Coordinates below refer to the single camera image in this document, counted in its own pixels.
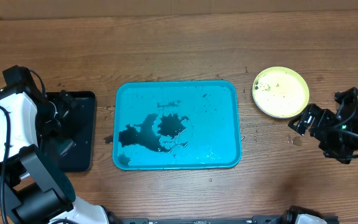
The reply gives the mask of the yellow-green plate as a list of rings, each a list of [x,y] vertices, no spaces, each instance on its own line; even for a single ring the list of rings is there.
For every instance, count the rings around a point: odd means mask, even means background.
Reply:
[[[252,85],[252,98],[265,114],[279,119],[292,118],[308,105],[310,91],[296,71],[270,67],[261,71]]]

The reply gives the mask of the dark green sponge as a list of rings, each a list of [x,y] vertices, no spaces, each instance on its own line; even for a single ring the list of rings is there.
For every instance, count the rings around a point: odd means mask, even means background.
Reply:
[[[58,148],[58,153],[60,156],[64,156],[76,143],[72,139],[64,140]]]

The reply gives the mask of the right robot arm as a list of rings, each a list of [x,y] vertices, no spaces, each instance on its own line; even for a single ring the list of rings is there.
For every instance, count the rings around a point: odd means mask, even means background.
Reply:
[[[300,135],[307,131],[319,141],[326,158],[350,164],[358,159],[358,89],[335,92],[336,112],[309,104],[288,127]]]

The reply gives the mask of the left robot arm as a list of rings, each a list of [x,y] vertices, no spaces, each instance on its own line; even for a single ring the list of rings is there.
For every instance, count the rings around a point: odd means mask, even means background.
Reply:
[[[79,198],[67,177],[91,167],[96,98],[90,91],[0,89],[3,222],[116,223]]]

